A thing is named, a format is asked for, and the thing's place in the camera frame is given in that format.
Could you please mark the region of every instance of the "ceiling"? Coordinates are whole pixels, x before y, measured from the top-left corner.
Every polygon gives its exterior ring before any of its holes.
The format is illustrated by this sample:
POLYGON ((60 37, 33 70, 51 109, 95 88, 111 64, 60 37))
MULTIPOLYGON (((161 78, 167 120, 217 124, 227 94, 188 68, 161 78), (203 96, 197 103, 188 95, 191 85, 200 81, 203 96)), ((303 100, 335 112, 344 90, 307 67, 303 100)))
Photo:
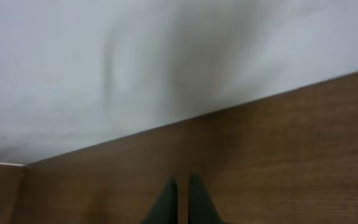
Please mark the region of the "ceiling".
POLYGON ((0 0, 0 162, 358 71, 358 0, 0 0))

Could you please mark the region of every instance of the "white ceiling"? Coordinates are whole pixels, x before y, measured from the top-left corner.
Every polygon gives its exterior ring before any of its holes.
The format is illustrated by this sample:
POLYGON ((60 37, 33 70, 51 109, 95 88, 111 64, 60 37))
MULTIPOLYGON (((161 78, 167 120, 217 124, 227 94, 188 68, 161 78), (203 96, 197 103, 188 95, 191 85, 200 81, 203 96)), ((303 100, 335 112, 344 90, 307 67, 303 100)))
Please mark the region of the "white ceiling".
POLYGON ((358 71, 358 0, 0 0, 0 162, 358 71))

